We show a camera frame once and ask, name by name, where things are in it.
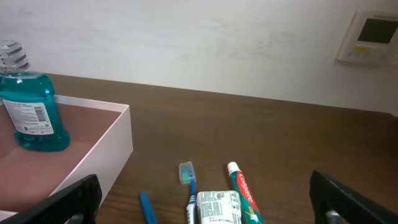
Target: mouthwash bottle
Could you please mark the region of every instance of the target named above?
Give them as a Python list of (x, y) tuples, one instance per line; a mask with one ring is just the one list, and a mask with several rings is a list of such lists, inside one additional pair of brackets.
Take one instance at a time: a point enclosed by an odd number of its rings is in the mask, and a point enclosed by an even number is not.
[(0, 42), (0, 59), (0, 99), (14, 123), (19, 145), (41, 152), (66, 149), (70, 137), (62, 127), (51, 79), (27, 70), (30, 65), (18, 42)]

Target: thermostat screen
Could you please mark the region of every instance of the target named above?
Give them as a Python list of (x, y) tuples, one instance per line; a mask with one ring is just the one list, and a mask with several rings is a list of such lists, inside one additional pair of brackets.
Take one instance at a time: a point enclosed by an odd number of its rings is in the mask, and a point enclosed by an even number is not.
[(358, 40), (388, 44), (397, 27), (398, 21), (367, 19)]

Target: table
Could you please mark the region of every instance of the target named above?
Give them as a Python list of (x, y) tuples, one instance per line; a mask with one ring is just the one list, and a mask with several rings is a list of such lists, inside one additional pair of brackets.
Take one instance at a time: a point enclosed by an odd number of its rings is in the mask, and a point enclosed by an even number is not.
[(60, 95), (131, 106), (134, 152), (99, 210), (99, 224), (145, 223), (142, 191), (159, 223), (186, 223), (190, 188), (180, 184), (178, 165), (187, 161), (199, 191), (231, 189), (226, 165), (236, 161), (269, 224), (314, 223), (308, 195), (314, 169), (398, 212), (398, 119), (391, 114), (51, 78)]

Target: toothpaste tube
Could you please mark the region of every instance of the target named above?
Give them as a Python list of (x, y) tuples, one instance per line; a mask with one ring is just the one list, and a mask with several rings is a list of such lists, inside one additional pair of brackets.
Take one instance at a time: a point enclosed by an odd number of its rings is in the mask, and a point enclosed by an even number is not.
[(236, 162), (230, 162), (228, 164), (228, 172), (232, 187), (239, 193), (241, 199), (242, 219), (244, 224), (265, 224), (249, 190), (249, 186), (246, 183), (246, 179)]
[(199, 192), (197, 208), (201, 224), (241, 224), (241, 202), (234, 190)]

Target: box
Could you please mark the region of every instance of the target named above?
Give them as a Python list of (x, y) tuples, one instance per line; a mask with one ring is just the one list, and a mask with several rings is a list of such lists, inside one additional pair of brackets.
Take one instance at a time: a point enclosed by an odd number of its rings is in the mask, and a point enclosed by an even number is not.
[(0, 221), (96, 174), (102, 201), (132, 153), (129, 105), (56, 96), (71, 144), (62, 152), (18, 146), (15, 128), (0, 103)]

